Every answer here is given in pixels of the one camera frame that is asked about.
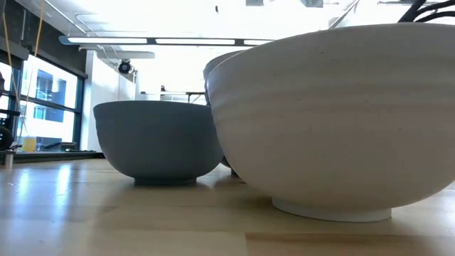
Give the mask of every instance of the bowl base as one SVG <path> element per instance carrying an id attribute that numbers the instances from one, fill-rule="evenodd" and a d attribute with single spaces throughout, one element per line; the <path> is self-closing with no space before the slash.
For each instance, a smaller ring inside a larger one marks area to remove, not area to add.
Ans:
<path id="1" fill-rule="evenodd" d="M 157 178 L 135 178 L 134 185 L 137 186 L 183 186 L 196 184 L 196 178 L 184 179 L 157 179 Z"/>
<path id="2" fill-rule="evenodd" d="M 392 217 L 392 209 L 366 210 L 366 211 L 344 211 L 323 208 L 310 208 L 295 203 L 289 203 L 279 199 L 272 199 L 273 205 L 286 212 L 307 218 L 319 220 L 341 221 L 341 222 L 375 222 L 386 220 Z"/>

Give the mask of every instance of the yellow cup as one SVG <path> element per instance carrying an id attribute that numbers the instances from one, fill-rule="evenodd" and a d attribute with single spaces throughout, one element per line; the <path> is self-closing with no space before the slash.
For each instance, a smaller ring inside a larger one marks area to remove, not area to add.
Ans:
<path id="1" fill-rule="evenodd" d="M 22 150 L 24 152 L 34 152 L 36 150 L 36 137 L 24 137 Z"/>

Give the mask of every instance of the white bowl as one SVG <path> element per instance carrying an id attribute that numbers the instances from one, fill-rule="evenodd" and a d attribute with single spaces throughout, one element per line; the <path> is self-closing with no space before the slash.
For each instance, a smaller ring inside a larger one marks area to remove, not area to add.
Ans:
<path id="1" fill-rule="evenodd" d="M 455 180 L 455 26 L 307 33 L 208 79 L 232 167 L 282 210 L 375 221 Z"/>

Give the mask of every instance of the gray bowl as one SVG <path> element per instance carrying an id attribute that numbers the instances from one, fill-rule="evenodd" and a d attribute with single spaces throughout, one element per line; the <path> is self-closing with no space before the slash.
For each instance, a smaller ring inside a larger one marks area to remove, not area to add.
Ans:
<path id="1" fill-rule="evenodd" d="M 106 159 L 137 183 L 193 183 L 223 158 L 210 107 L 123 101 L 102 103 L 93 112 Z"/>

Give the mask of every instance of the wooden tabletop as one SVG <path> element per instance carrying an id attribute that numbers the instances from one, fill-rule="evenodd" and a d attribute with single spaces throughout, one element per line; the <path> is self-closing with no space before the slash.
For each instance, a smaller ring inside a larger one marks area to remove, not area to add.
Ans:
<path id="1" fill-rule="evenodd" d="M 455 185 L 379 223 L 283 213 L 222 166 L 147 188 L 105 160 L 16 165 L 0 185 L 1 256 L 455 255 Z"/>

